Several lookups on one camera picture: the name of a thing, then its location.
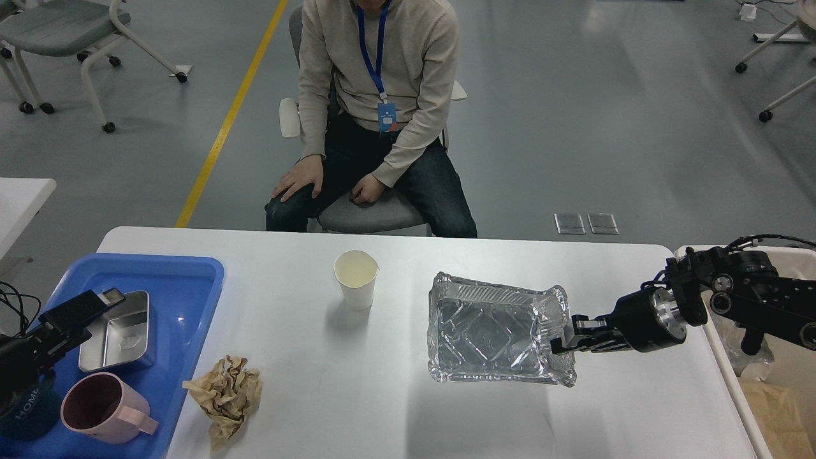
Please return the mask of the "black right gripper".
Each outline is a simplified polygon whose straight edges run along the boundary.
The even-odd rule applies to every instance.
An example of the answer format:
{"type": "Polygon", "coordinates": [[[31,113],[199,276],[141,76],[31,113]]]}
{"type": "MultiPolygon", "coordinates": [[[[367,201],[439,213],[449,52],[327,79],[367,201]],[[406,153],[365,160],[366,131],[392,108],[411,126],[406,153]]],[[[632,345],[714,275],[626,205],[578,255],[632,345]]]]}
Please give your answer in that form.
{"type": "Polygon", "coordinates": [[[635,351],[649,353],[686,341],[686,322],[672,293],[649,287],[620,297],[612,313],[589,319],[575,314],[560,336],[551,340],[555,355],[589,351],[608,353],[623,349],[623,337],[635,351]]]}

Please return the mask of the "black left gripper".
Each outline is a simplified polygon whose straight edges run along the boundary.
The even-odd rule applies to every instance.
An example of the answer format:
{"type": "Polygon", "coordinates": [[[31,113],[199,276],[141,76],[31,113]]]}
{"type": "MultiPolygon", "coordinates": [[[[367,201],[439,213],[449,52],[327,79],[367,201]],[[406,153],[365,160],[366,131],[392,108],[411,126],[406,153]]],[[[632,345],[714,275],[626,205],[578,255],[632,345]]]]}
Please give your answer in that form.
{"type": "Polygon", "coordinates": [[[23,337],[3,335],[2,408],[9,409],[65,354],[89,340],[88,326],[122,302],[125,294],[117,288],[102,293],[87,290],[41,314],[39,325],[23,337]]]}

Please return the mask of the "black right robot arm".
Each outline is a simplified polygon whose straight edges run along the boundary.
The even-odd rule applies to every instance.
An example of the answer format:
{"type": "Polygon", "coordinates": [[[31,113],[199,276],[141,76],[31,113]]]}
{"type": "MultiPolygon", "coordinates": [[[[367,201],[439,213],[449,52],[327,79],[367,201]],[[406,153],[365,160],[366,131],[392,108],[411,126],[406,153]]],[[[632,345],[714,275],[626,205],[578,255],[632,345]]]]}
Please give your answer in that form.
{"type": "Polygon", "coordinates": [[[590,319],[573,316],[551,351],[649,353],[678,346],[688,326],[725,317],[745,330],[741,349],[757,354],[766,335],[814,349],[814,281],[784,278],[757,250],[766,236],[740,237],[726,246],[688,247],[663,270],[620,297],[614,310],[590,319]]]}

